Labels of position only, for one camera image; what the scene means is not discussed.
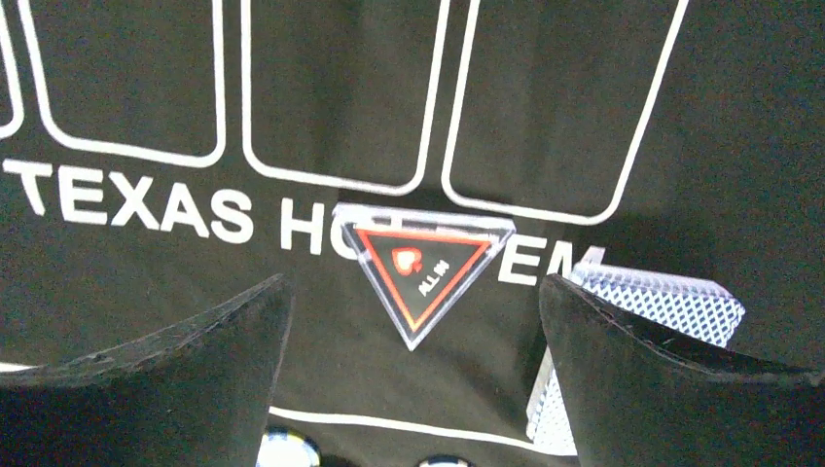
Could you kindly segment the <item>right gripper clear left finger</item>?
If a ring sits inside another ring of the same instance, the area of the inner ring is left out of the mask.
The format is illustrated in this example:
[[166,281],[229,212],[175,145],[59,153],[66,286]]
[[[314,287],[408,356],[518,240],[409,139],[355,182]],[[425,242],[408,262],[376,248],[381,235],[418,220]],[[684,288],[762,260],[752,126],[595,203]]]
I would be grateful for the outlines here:
[[150,335],[1,376],[5,466],[252,466],[291,326],[272,276]]

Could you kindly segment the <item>right gripper clear right finger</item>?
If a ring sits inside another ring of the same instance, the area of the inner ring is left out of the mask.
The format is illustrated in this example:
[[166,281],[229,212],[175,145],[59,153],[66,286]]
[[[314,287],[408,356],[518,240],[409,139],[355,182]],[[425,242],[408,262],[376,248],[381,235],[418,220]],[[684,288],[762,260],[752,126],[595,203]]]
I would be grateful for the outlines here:
[[824,374],[731,351],[557,274],[540,315],[584,466],[820,466]]

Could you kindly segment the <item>green blue chip front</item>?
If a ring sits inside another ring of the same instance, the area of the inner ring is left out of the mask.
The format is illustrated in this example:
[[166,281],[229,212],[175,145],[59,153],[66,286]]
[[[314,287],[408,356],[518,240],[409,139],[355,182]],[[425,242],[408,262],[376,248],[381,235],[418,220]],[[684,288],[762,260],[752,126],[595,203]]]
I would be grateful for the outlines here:
[[308,437],[290,430],[274,430],[263,435],[256,467],[319,467],[320,465],[320,450]]

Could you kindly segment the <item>blue playing card deck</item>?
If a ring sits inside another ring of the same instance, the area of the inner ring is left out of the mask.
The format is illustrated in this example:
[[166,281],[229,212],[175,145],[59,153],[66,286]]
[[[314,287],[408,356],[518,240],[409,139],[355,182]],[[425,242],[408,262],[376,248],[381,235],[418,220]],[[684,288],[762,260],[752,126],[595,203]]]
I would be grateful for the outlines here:
[[[567,278],[599,298],[695,339],[724,347],[744,306],[714,281],[580,262]],[[546,351],[526,413],[526,435],[550,455],[576,453],[551,353]]]

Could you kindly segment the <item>grey white chip front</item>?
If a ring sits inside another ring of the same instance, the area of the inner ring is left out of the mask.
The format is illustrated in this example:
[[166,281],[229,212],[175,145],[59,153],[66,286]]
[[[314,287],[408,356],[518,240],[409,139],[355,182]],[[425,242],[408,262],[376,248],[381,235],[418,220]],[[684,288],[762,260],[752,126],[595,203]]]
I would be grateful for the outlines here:
[[432,455],[420,460],[417,467],[473,467],[474,464],[460,456],[452,454]]

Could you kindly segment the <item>triangular all-in marker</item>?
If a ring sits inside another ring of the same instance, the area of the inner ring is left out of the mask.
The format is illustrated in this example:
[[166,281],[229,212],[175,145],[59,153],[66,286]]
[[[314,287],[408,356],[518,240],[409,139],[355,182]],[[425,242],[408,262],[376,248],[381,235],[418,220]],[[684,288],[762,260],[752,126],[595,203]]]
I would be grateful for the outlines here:
[[333,220],[410,351],[516,232],[507,218],[348,202]]

